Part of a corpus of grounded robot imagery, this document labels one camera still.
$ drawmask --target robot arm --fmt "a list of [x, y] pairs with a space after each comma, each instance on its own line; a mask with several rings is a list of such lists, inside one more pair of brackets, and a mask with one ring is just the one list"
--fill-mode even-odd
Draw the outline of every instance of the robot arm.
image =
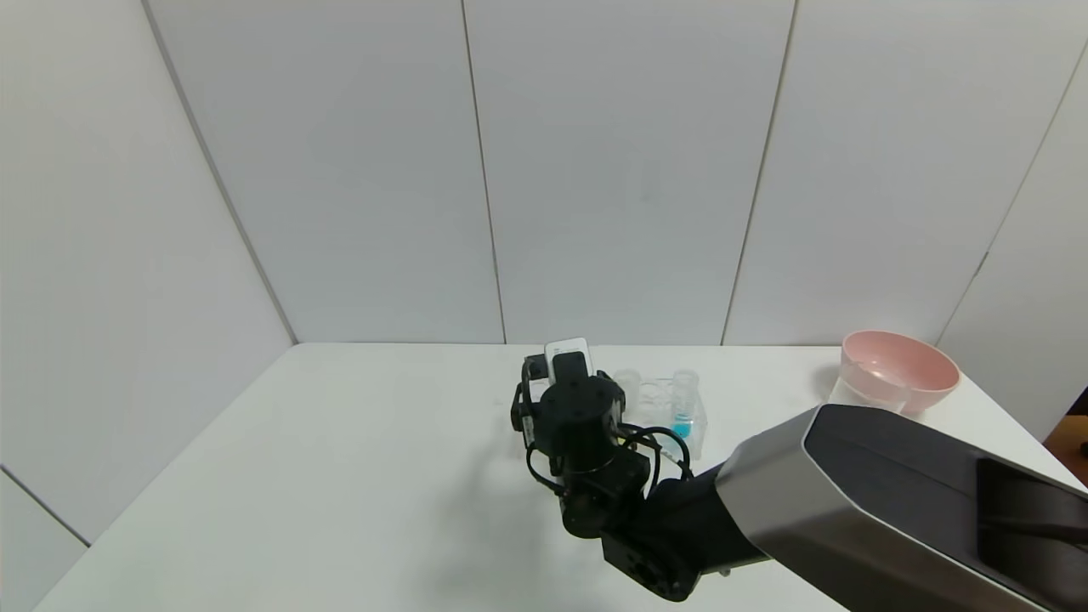
[[528, 357], [511, 421], [548, 456], [554, 479], [533, 475], [568, 533], [665, 599], [775, 559], [854, 611], [1088, 610], [1085, 493], [899, 415], [824, 405], [644, 495], [633, 446], [662, 432], [626, 426], [622, 390], [592, 371], [588, 350]]

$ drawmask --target white plastic piece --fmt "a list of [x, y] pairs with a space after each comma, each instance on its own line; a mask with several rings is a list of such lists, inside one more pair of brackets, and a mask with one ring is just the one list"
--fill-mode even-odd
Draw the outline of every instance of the white plastic piece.
[[590, 359], [590, 345], [585, 342], [584, 338], [557, 340], [556, 342], [548, 342], [544, 345], [544, 358], [547, 360], [547, 381], [549, 384], [555, 384], [555, 368], [552, 367], [552, 359], [554, 359], [556, 355], [562, 355], [564, 353], [581, 353], [585, 355], [586, 376], [593, 376], [596, 374], [593, 370], [593, 360]]

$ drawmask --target transparent container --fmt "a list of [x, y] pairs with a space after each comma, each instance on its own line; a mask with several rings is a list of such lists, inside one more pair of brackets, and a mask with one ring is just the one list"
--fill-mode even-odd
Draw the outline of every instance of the transparent container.
[[[706, 436], [706, 409], [698, 394], [698, 375], [677, 370], [672, 378], [642, 379], [634, 370], [620, 370], [613, 377], [627, 396], [623, 421], [640, 427], [667, 427], [683, 439], [692, 460], [703, 452]], [[680, 460], [680, 445], [667, 436], [655, 436], [662, 450]]]

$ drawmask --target white table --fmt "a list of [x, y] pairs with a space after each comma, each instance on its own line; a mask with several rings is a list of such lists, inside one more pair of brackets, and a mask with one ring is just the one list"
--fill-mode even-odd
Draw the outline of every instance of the white table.
[[[595, 347], [598, 368], [693, 368], [696, 472], [814, 406], [829, 347]], [[99, 538], [39, 612], [676, 610], [568, 536], [508, 408], [540, 346], [305, 344]], [[969, 380], [927, 425], [1076, 479]], [[683, 610], [841, 610], [776, 562], [704, 577]]]

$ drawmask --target black cable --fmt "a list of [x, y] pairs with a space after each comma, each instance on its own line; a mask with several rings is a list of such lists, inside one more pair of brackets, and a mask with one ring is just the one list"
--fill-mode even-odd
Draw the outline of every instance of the black cable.
[[653, 436], [654, 433], [662, 433], [672, 438], [680, 446], [681, 460], [677, 462], [677, 465], [680, 466], [680, 479], [688, 480], [695, 477], [695, 475], [691, 472], [691, 452], [688, 450], [688, 443], [684, 442], [683, 438], [681, 438], [676, 431], [672, 431], [667, 427], [639, 427], [638, 425], [631, 425], [629, 423], [621, 423], [619, 427], [634, 431], [634, 434], [629, 436], [627, 438], [627, 442], [623, 444], [628, 448], [643, 440], [647, 436]]
[[[623, 427], [630, 428], [632, 430], [632, 433], [635, 433], [635, 434], [638, 434], [638, 431], [635, 431], [635, 429], [642, 429], [641, 427], [631, 426], [631, 425], [628, 425], [626, 423], [625, 424], [620, 424], [620, 428], [623, 428]], [[620, 437], [623, 438], [623, 448], [630, 449], [631, 446], [634, 445], [634, 442], [628, 443], [628, 441], [633, 436], [628, 436], [628, 434], [621, 432]], [[647, 491], [646, 491], [646, 493], [648, 494], [648, 493], [652, 493], [655, 488], [657, 488], [657, 480], [658, 480], [658, 478], [660, 478], [660, 475], [662, 475], [662, 445], [658, 444], [657, 441], [654, 440], [653, 438], [650, 438], [647, 440], [642, 440], [642, 443], [654, 450], [654, 478], [650, 481], [650, 489], [647, 489]]]
[[561, 495], [562, 487], [558, 482], [544, 478], [539, 472], [536, 472], [536, 469], [533, 468], [533, 451], [535, 450], [536, 444], [529, 444], [529, 448], [526, 449], [526, 465], [529, 466], [529, 474], [532, 474], [533, 478], [536, 479], [537, 482], [544, 485], [548, 489], [552, 489], [553, 493]]

